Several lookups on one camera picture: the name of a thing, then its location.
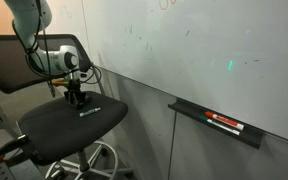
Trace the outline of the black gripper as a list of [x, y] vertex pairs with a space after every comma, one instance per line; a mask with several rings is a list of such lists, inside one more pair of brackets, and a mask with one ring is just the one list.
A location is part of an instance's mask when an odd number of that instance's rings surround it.
[[71, 105], [76, 106], [77, 99], [84, 97], [86, 93], [81, 90], [81, 84], [79, 79], [69, 80], [69, 83], [69, 86], [66, 87], [67, 90], [64, 92], [64, 96]]

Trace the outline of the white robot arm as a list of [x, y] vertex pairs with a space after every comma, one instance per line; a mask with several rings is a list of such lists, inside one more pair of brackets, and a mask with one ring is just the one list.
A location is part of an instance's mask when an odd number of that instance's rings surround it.
[[46, 0], [4, 0], [13, 15], [12, 28], [20, 41], [28, 67], [45, 79], [49, 86], [57, 78], [64, 78], [66, 100], [80, 108], [85, 93], [80, 90], [79, 56], [74, 46], [61, 45], [58, 50], [48, 48], [45, 29], [52, 13]]

